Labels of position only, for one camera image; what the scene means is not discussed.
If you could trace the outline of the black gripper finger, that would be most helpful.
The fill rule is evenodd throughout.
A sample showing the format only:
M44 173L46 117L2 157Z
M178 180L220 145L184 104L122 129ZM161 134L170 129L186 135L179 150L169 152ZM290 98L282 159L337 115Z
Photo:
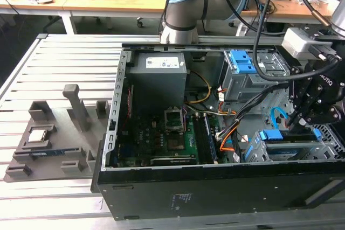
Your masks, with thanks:
M330 124L341 121L341 108L335 105L332 106L315 106L303 114L298 123L302 126L315 124Z
M323 124L323 73L289 83L293 111L287 119L289 130Z

